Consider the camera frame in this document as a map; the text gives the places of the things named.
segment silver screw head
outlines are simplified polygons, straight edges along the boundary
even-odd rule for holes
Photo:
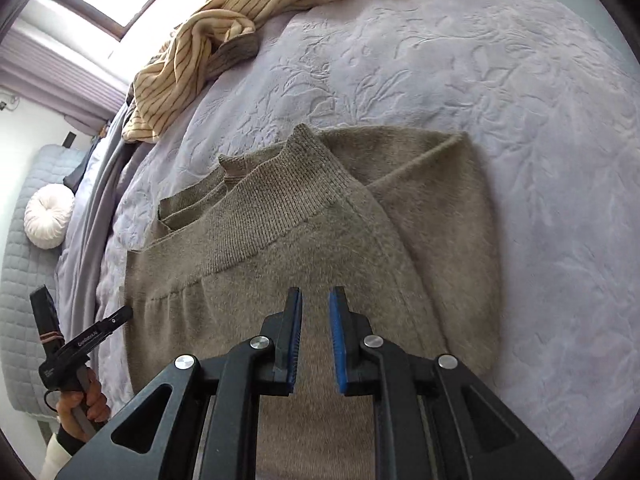
[[[438,357],[438,366],[445,370],[453,370],[453,368],[458,366],[458,360],[453,357],[453,355],[444,354]]]
[[[380,348],[384,344],[385,340],[379,335],[368,335],[364,338],[364,346],[369,348]]]
[[[193,356],[181,355],[180,357],[176,358],[174,364],[175,367],[179,368],[180,370],[187,370],[188,368],[191,368],[195,362],[196,359],[194,359]]]
[[[251,339],[251,341],[249,341],[249,344],[251,345],[251,348],[261,350],[263,348],[267,348],[270,342],[271,341],[269,341],[269,338],[267,336],[257,335],[256,337]]]

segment blue gripper pad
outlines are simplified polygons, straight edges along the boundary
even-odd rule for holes
[[[331,339],[334,343],[335,378],[341,394],[347,391],[347,351],[344,344],[343,320],[338,309],[338,297],[332,289],[329,294],[329,320],[331,323]]]
[[[294,311],[293,329],[289,341],[289,363],[287,365],[287,386],[293,392],[298,374],[298,354],[300,352],[300,332],[302,331],[302,294],[298,292]]]

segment gray knit sweater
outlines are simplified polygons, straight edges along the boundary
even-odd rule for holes
[[[162,201],[127,257],[129,373],[139,391],[177,355],[207,358],[304,297],[296,391],[260,404],[258,474],[372,478],[370,399],[335,385],[328,293],[405,351],[449,351],[475,372],[498,348],[492,208],[468,137],[408,128],[297,126]]]

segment striped fabric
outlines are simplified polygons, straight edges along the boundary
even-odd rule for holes
[[[271,16],[337,0],[208,0],[134,78],[136,110],[123,129],[157,142],[207,81],[258,51],[255,31]]]

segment gray quilted mattress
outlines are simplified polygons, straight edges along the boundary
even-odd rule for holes
[[[39,416],[53,416],[42,400],[45,393],[38,376],[44,359],[29,294],[47,285],[56,298],[54,272],[60,250],[42,250],[24,233],[24,209],[38,189],[61,184],[80,164],[83,152],[55,144],[36,154],[15,205],[0,274],[0,360],[7,394],[16,410]]]

